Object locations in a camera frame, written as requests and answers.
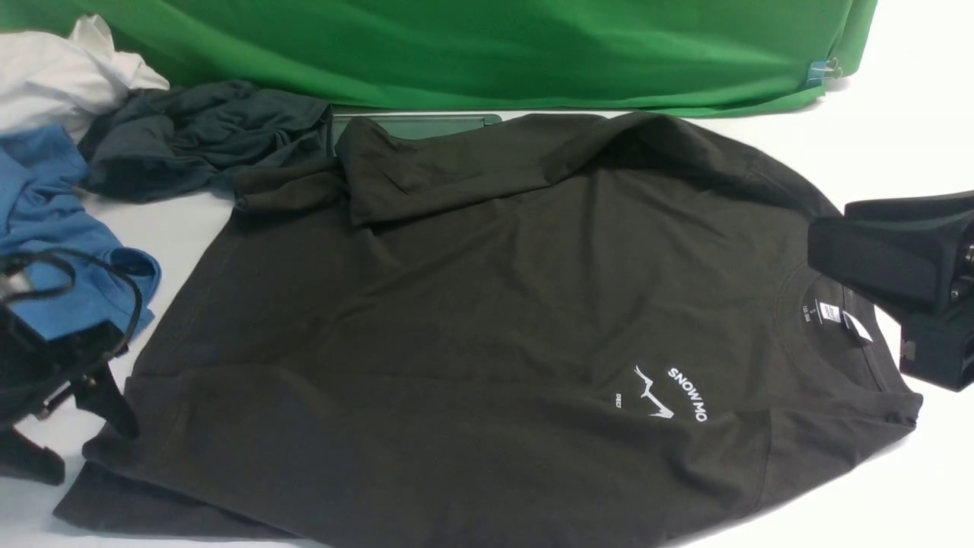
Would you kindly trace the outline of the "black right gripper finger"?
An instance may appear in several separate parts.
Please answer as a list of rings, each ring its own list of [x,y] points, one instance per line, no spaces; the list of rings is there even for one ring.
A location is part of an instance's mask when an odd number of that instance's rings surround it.
[[[808,264],[891,314],[939,314],[961,299],[961,219],[817,219]]]
[[[972,222],[973,191],[850,202],[845,223]]]

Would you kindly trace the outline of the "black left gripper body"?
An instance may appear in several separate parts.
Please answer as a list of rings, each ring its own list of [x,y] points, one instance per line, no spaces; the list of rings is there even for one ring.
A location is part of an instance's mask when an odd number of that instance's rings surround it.
[[[11,309],[22,302],[51,301],[75,288],[69,263],[51,263],[65,283],[36,288],[29,263],[2,264],[2,426],[13,427],[27,416],[48,419],[73,397],[72,381],[109,365],[126,350],[126,334],[105,320],[87,329],[46,339]]]

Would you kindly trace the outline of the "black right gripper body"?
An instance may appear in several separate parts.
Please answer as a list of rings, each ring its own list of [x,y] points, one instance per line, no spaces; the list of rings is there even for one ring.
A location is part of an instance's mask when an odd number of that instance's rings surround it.
[[[899,368],[908,377],[961,392],[972,385],[972,363],[972,225],[968,225],[954,254],[945,304],[902,323]]]

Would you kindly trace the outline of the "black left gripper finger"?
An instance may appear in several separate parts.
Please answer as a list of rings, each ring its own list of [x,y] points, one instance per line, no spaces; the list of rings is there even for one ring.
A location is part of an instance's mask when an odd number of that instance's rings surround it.
[[[1,432],[1,476],[48,486],[64,483],[64,460],[14,429]]]
[[[73,379],[72,393],[77,409],[100,417],[125,439],[135,439],[140,433],[137,418],[108,365]]]

